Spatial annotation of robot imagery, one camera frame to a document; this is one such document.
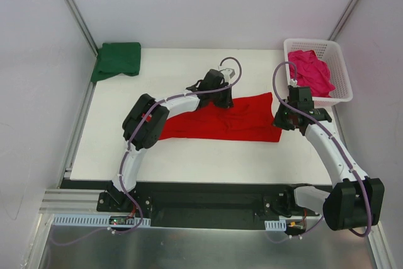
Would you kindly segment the red t shirt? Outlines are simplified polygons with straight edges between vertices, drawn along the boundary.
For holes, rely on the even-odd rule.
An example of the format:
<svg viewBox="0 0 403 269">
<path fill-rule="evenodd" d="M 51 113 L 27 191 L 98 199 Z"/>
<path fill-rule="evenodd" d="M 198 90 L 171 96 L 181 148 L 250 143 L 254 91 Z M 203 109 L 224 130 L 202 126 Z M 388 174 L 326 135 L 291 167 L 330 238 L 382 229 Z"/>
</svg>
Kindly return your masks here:
<svg viewBox="0 0 403 269">
<path fill-rule="evenodd" d="M 209 104 L 195 112 L 187 112 L 167 120 L 161 140 L 210 139 L 248 142 L 279 142 L 281 129 L 273 126 L 273 95 L 236 98 L 232 108 Z"/>
</svg>

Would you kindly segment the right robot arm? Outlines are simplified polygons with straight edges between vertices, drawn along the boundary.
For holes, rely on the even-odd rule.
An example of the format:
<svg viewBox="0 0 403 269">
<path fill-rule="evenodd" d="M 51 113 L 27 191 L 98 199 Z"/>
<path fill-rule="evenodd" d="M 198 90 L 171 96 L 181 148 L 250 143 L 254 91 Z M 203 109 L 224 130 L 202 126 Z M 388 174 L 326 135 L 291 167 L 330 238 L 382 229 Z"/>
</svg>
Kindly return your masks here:
<svg viewBox="0 0 403 269">
<path fill-rule="evenodd" d="M 298 215 L 305 208 L 324 217 L 333 231 L 364 227 L 361 236 L 378 224 L 385 187 L 370 178 L 339 140 L 330 114 L 315 108 L 310 88 L 288 86 L 288 97 L 280 98 L 273 125 L 282 130 L 298 130 L 318 153 L 331 179 L 332 190 L 313 185 L 295 185 L 283 199 L 283 209 Z"/>
</svg>

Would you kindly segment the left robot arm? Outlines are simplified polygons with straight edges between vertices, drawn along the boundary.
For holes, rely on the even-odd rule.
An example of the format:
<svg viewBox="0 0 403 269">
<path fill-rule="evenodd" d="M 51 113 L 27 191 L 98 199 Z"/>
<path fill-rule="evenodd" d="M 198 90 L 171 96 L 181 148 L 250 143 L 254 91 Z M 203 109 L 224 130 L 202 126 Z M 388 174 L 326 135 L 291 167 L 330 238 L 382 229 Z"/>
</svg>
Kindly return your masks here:
<svg viewBox="0 0 403 269">
<path fill-rule="evenodd" d="M 233 69 L 209 70 L 203 79 L 187 87 L 182 93 L 157 100 L 143 94 L 123 121 L 123 138 L 126 150 L 117 174 L 106 191 L 111 204 L 125 212 L 133 205 L 129 193 L 136 186 L 137 174 L 148 149 L 162 135 L 166 122 L 182 113 L 195 112 L 209 104 L 228 109 L 233 107 L 230 80 L 235 76 Z"/>
</svg>

